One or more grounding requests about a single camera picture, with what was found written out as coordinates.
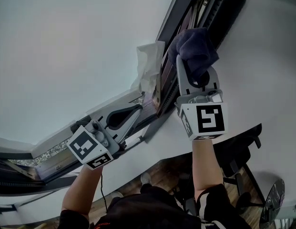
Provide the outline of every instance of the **black sleeve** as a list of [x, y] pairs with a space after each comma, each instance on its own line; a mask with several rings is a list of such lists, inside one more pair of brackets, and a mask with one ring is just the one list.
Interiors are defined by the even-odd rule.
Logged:
[[196, 208], [202, 221], [216, 224], [219, 228], [243, 228], [250, 226], [231, 205], [224, 185], [206, 189], [198, 198]]
[[72, 210], [63, 210], [60, 214], [58, 229], [87, 229], [89, 222], [82, 214]]

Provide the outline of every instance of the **white paper towel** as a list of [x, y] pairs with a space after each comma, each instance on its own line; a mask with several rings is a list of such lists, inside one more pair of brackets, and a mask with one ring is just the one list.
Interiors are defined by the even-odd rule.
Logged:
[[138, 76], [131, 88], [139, 86], [141, 92], [153, 93], [161, 69], [164, 48], [165, 42], [161, 41], [137, 47]]

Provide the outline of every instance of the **black cable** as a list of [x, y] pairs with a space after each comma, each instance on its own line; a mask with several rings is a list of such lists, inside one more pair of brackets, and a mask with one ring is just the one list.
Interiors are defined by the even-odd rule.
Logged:
[[103, 195], [102, 187], [103, 187], [103, 175], [101, 174], [101, 194], [102, 194], [102, 197], [103, 197], [103, 200], [104, 200], [104, 205], [105, 205], [106, 213], [108, 213], [108, 206], [106, 204], [106, 200], [105, 200], [105, 197]]

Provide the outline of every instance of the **chair wheel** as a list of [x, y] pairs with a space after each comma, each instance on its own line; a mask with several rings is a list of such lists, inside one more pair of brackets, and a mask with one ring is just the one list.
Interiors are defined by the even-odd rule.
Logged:
[[251, 200], [252, 200], [252, 196], [248, 192], [240, 196], [240, 198], [237, 201], [237, 205], [235, 207], [239, 215], [242, 215], [246, 212], [246, 210], [248, 209], [248, 206], [251, 203]]

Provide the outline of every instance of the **forearm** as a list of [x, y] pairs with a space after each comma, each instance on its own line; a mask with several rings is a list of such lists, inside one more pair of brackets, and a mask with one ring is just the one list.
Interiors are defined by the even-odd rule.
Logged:
[[90, 170], [83, 167], [78, 177], [65, 194], [62, 210], [69, 209], [88, 218], [92, 200], [102, 174], [102, 168]]
[[211, 140], [193, 141], [193, 180], [196, 200], [207, 188], [223, 183], [223, 175]]

